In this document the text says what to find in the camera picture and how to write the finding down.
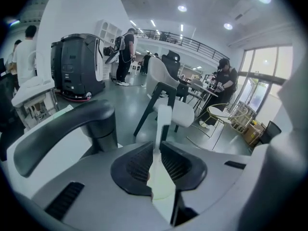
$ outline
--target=backpack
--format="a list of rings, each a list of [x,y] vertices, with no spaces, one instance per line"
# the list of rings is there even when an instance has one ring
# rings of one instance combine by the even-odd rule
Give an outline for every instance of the backpack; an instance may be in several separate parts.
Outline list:
[[[115,51],[122,51],[125,49],[125,35],[127,35],[127,33],[115,39]]]

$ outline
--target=floor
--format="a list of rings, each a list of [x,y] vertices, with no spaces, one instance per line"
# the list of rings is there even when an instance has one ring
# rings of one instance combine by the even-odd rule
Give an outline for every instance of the floor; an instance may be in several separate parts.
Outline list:
[[[156,113],[151,113],[144,122],[137,137],[133,136],[133,132],[149,103],[146,95],[146,88],[142,85],[146,82],[146,76],[132,74],[126,77],[126,82],[130,86],[124,87],[116,85],[111,81],[106,81],[106,88],[103,92],[92,97],[92,100],[106,99],[115,106],[116,130],[118,143],[128,145],[140,141],[155,141],[157,121],[155,121]],[[79,103],[70,102],[62,96],[57,95],[60,109],[67,107],[69,104],[73,107],[80,105]],[[194,106],[196,100],[192,100],[189,105]],[[167,141],[175,141],[183,144],[194,146],[186,137],[188,136],[199,146],[220,153],[250,155],[248,145],[231,127],[218,124],[215,132],[214,127],[207,131],[211,135],[208,138],[203,132],[194,127],[179,128],[178,132],[174,132],[175,125],[169,128]]]

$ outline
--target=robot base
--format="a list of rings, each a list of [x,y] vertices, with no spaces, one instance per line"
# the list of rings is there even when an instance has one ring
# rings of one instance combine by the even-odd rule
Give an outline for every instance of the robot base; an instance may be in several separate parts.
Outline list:
[[[69,100],[69,101],[73,101],[73,102],[86,102],[89,101],[92,97],[91,92],[85,93],[84,95],[76,95],[72,92],[67,92],[67,91],[63,91],[62,92],[62,96]]]

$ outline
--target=black shirt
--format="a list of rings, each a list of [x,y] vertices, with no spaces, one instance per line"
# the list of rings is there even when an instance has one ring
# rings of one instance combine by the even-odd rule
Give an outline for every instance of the black shirt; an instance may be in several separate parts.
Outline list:
[[[150,58],[151,58],[150,55],[145,55],[144,56],[143,66],[147,66],[149,64]]]
[[[226,84],[229,80],[233,82],[232,86],[225,88],[223,91],[225,96],[231,97],[235,90],[237,71],[233,68],[231,71],[224,72],[223,70],[217,73],[216,87]]]
[[[129,50],[130,41],[134,43],[134,35],[128,33],[124,36],[125,49],[122,51],[123,59],[125,62],[130,59],[130,50]]]

